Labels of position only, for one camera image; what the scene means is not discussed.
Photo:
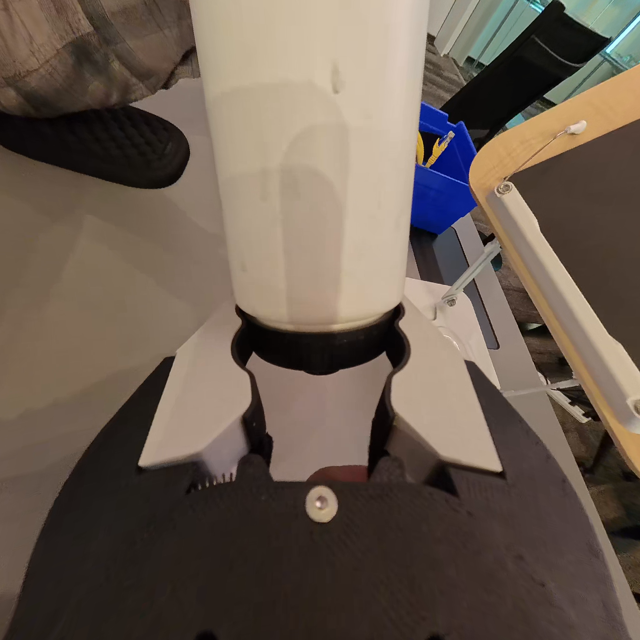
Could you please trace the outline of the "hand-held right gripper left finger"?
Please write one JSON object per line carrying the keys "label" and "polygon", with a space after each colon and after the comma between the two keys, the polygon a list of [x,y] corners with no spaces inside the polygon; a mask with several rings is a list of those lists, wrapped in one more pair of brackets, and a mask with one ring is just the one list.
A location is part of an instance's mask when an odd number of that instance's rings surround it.
{"label": "hand-held right gripper left finger", "polygon": [[236,470],[247,454],[269,465],[273,439],[254,375],[253,349],[231,301],[223,302],[177,350],[140,454],[145,469],[201,463]]}

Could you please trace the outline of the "white squeeze bottle black cap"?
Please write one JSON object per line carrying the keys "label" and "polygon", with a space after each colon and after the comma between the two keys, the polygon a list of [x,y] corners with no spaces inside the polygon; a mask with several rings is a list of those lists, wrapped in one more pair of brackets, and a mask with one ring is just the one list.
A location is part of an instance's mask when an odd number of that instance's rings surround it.
{"label": "white squeeze bottle black cap", "polygon": [[190,1],[252,350],[329,374],[403,297],[428,1]]}

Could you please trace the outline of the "black backdrop board stand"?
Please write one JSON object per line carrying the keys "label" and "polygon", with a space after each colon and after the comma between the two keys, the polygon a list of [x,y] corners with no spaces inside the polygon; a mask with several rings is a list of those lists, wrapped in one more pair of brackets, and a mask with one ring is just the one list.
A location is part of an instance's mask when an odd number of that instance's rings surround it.
{"label": "black backdrop board stand", "polygon": [[639,66],[491,140],[469,185],[638,476]]}

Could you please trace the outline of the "person's left forearm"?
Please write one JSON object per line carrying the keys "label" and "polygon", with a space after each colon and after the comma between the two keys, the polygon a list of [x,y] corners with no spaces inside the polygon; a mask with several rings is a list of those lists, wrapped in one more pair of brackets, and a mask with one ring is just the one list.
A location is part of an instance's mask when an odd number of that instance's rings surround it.
{"label": "person's left forearm", "polygon": [[1,112],[118,108],[200,76],[188,1],[2,1]]}

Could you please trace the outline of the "yellow item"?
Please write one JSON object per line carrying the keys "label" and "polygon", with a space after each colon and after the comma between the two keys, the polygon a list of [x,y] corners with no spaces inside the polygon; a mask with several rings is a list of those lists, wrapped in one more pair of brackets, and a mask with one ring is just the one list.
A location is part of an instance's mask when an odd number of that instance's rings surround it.
{"label": "yellow item", "polygon": [[[446,133],[446,135],[438,137],[435,134],[426,131],[420,131],[418,133],[417,139],[417,149],[415,160],[416,164],[430,168],[432,167],[437,160],[443,155],[444,151],[448,148],[449,144],[455,137],[455,132],[450,131]],[[433,146],[431,148],[430,155],[426,155],[427,142],[433,142]]]}

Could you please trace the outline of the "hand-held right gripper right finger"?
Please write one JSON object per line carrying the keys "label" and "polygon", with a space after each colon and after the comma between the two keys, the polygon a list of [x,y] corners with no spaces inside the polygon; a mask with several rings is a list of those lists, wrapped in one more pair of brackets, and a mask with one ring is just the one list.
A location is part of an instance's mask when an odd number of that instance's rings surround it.
{"label": "hand-held right gripper right finger", "polygon": [[406,474],[436,474],[443,465],[502,473],[471,373],[499,388],[409,300],[387,338],[392,370],[371,424],[371,473],[386,456]]}

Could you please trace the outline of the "black mesh chair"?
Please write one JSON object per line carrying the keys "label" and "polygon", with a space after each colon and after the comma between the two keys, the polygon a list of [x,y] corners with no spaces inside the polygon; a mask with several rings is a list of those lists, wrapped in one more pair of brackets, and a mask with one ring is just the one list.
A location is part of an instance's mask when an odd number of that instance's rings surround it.
{"label": "black mesh chair", "polygon": [[612,39],[566,13],[560,1],[545,9],[442,107],[463,123],[476,151],[506,124],[583,68]]}

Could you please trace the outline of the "blue plastic bin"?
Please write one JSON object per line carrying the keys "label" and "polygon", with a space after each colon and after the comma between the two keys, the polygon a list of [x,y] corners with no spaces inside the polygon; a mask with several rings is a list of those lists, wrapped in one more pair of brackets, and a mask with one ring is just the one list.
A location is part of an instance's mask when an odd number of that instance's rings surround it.
{"label": "blue plastic bin", "polygon": [[[439,235],[476,206],[468,184],[476,149],[464,123],[449,123],[444,112],[425,102],[420,106],[420,131],[438,137],[455,132],[454,139],[432,167],[415,165],[411,224]],[[433,142],[426,144],[429,156]]]}

